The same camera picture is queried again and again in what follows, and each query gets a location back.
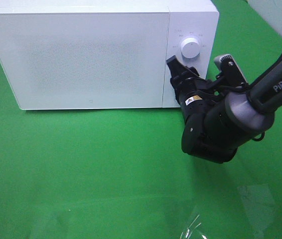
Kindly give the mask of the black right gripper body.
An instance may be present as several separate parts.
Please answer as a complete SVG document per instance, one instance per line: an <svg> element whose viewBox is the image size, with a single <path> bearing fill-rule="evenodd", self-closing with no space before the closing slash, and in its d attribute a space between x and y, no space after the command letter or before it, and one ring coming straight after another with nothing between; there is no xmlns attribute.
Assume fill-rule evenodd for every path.
<svg viewBox="0 0 282 239"><path fill-rule="evenodd" d="M194 73L171 73L170 83L175 98L180 105L184 117L205 117L216 104L219 97L215 95L217 88L224 83L224 76L217 76L213 82L198 77Z"/></svg>

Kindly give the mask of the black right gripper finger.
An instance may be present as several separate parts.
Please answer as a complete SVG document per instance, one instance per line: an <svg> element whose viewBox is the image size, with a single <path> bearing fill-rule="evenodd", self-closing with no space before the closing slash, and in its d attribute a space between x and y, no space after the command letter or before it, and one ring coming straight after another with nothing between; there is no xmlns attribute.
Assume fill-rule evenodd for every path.
<svg viewBox="0 0 282 239"><path fill-rule="evenodd" d="M173 55L168 58L166 60L166 64L170 70L172 78L181 76L182 74L185 74L188 71L187 68L178 61L176 55Z"/></svg>
<svg viewBox="0 0 282 239"><path fill-rule="evenodd" d="M189 77L200 77L195 67L188 67L187 70L188 70L187 74Z"/></svg>

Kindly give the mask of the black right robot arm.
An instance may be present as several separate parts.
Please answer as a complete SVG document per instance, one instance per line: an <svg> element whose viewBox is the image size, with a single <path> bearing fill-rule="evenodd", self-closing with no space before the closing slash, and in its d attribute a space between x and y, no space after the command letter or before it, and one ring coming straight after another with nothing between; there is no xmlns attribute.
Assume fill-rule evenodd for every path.
<svg viewBox="0 0 282 239"><path fill-rule="evenodd" d="M230 161L249 140L261 141L282 106L282 54L251 84L230 54L219 55L215 81L199 76L175 56L167 60L170 83L181 107L184 153L215 163Z"/></svg>

